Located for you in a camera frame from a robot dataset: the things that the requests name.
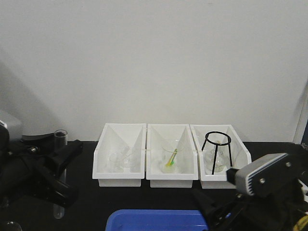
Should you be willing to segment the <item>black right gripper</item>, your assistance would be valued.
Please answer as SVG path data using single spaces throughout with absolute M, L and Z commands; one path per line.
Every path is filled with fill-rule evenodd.
M 306 231 L 308 204 L 302 193 L 308 173 L 265 198 L 236 193 L 234 200 L 218 205 L 212 198 L 194 189 L 192 196 L 209 231 Z

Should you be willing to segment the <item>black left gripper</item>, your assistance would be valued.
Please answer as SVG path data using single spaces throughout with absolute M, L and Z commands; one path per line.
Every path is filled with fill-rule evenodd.
M 0 206 L 8 207 L 19 198 L 29 195 L 62 207 L 76 202 L 79 190 L 57 179 L 54 173 L 62 173 L 82 153 L 83 142 L 75 140 L 58 151 L 52 152 L 53 136 L 44 134 L 24 136 L 10 140 L 0 136 Z

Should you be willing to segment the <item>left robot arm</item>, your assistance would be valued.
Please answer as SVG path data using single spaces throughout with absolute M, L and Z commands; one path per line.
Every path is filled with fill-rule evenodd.
M 61 179 L 82 153 L 83 142 L 65 144 L 63 131 L 23 136 L 22 123 L 0 112 L 0 206 L 28 195 L 64 208 L 78 199 L 78 188 Z

